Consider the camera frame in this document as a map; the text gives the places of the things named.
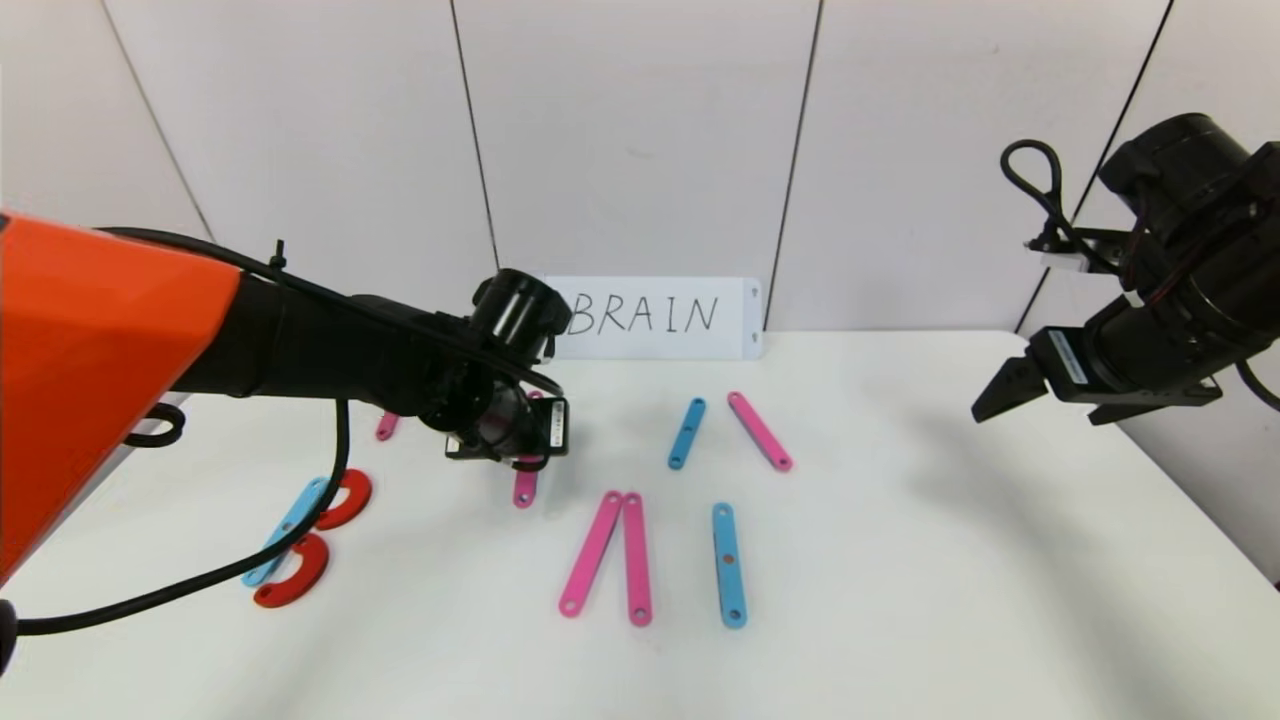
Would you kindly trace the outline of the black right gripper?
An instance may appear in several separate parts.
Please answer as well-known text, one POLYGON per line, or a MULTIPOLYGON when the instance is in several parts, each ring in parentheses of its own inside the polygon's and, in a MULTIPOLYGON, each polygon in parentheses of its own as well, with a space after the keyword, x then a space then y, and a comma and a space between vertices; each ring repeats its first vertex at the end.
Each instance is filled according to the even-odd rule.
POLYGON ((1139 307, 1119 295, 1082 325, 1047 325, 1009 357, 972 405, 984 423, 1052 389, 1068 404, 1201 404, 1202 293, 1139 307))

